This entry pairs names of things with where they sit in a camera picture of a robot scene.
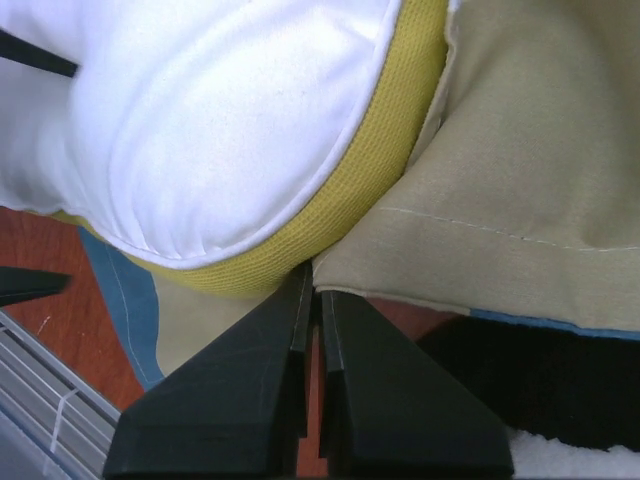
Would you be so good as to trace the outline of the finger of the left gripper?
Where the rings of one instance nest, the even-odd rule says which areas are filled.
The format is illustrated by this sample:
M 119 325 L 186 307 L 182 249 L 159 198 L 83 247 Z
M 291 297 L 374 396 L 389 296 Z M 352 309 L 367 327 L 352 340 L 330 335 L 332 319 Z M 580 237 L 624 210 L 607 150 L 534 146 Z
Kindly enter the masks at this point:
M 50 51 L 1 31 L 1 57 L 42 71 L 73 78 L 78 65 Z
M 1 305 L 8 306 L 59 294 L 69 282 L 70 276 L 63 273 L 2 267 Z

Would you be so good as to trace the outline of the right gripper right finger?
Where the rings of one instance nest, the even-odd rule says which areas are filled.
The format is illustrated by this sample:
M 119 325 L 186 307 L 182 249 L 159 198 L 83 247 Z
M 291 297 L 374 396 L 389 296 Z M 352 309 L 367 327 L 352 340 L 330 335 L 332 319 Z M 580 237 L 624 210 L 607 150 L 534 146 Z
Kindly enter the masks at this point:
M 320 453 L 333 477 L 509 479 L 506 428 L 364 298 L 323 292 Z

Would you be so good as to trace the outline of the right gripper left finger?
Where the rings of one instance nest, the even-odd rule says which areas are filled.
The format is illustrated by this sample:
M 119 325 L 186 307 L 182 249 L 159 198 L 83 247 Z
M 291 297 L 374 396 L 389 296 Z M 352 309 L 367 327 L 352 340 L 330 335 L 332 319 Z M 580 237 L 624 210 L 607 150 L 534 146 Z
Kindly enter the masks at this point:
M 307 433 L 311 266 L 124 410 L 106 479 L 291 479 Z

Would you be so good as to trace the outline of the white pillow yellow edge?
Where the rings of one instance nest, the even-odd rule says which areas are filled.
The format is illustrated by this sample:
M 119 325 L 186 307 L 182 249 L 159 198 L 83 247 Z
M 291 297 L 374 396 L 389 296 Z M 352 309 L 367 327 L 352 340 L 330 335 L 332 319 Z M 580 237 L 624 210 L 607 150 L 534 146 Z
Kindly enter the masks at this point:
M 398 181 L 453 1 L 5 1 L 1 203 L 218 295 L 267 290 Z

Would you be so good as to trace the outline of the beige blue patchwork pillowcase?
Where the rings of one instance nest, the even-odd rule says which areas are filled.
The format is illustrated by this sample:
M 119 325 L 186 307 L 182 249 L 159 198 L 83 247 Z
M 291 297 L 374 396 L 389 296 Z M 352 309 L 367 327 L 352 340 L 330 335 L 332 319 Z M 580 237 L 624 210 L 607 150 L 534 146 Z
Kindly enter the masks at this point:
M 315 285 L 585 335 L 639 335 L 639 5 L 453 1 L 446 56 L 398 181 L 305 260 Z M 193 289 L 107 243 L 151 312 L 118 333 L 144 387 L 282 281 Z

